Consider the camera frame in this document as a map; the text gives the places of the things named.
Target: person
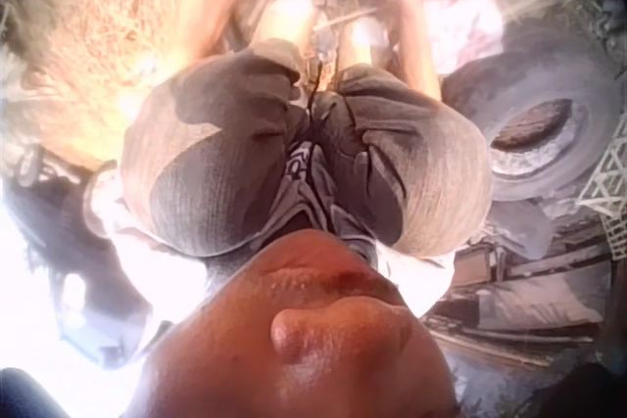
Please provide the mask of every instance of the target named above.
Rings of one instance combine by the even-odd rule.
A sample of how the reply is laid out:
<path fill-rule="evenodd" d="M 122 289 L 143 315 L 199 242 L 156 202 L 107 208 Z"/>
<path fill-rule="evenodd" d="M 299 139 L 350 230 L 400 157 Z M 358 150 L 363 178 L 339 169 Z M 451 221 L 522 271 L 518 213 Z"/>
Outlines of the person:
<path fill-rule="evenodd" d="M 103 215 L 128 277 L 178 324 L 124 416 L 457 415 L 417 316 L 486 216 L 488 150 L 440 101 L 423 0 L 388 1 L 404 80 L 358 20 L 306 105 L 311 0 L 272 0 L 234 54 L 217 46 L 236 0 L 180 1 Z"/>

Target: gray shorts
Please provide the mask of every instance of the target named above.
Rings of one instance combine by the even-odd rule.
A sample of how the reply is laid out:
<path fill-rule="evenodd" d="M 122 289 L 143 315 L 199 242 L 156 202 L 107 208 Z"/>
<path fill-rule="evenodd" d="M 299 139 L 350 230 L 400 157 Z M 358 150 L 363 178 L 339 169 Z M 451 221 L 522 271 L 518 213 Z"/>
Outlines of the gray shorts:
<path fill-rule="evenodd" d="M 152 234 L 193 256 L 227 254 L 265 226 L 294 143 L 324 153 L 336 203 L 413 256 L 443 255 L 490 205 L 488 149 L 465 117 L 384 70 L 355 66 L 290 103 L 296 48 L 269 40 L 210 58 L 153 90 L 127 130 L 124 199 Z"/>

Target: nose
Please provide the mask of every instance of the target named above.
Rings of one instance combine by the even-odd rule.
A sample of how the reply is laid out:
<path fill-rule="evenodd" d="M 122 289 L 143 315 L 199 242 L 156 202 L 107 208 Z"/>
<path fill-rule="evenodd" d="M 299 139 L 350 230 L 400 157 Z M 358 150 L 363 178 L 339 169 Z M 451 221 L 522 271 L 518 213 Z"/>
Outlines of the nose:
<path fill-rule="evenodd" d="M 271 325 L 274 349 L 285 364 L 307 363 L 325 372 L 337 367 L 365 372 L 398 357 L 415 318 L 403 306 L 367 297 L 343 298 L 324 308 L 286 309 Z"/>

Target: fabric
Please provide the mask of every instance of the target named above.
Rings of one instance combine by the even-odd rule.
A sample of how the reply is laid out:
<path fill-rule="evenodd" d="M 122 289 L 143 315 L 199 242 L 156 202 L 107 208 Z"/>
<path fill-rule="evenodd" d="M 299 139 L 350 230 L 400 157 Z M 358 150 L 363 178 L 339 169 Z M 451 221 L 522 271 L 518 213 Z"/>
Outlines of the fabric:
<path fill-rule="evenodd" d="M 290 101 L 301 66 L 296 48 L 280 40 L 206 60 L 159 85 L 129 127 L 123 198 L 101 216 L 122 267 L 166 319 L 184 316 L 201 286 L 211 295 L 262 247 L 304 227 L 335 234 L 388 277 L 424 276 L 406 280 L 408 297 L 437 280 L 442 287 L 414 302 L 416 314 L 448 288 L 450 253 L 490 205 L 483 136 L 452 109 L 366 66 L 318 94 L 310 119 L 302 102 Z M 160 276 L 145 272 L 149 261 L 138 268 L 142 251 L 160 260 Z M 438 262 L 441 255 L 448 257 Z M 186 267 L 176 269 L 178 259 Z M 399 267 L 412 260 L 428 267 Z M 187 283 L 193 289 L 178 311 L 156 299 Z"/>

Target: thigh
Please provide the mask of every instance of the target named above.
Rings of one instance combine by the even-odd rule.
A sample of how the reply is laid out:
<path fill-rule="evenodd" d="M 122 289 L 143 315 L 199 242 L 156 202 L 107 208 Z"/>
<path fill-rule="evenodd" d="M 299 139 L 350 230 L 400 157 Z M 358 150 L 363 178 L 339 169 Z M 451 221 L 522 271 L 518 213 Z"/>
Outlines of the thigh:
<path fill-rule="evenodd" d="M 274 41 L 201 62 L 151 93 L 121 158 L 124 199 L 148 232 L 210 256 L 264 227 L 305 122 L 289 103 L 297 61 L 295 47 Z"/>
<path fill-rule="evenodd" d="M 313 119 L 340 204 L 385 245 L 444 255 L 480 228 L 491 201 L 488 149 L 453 109 L 357 66 Z"/>

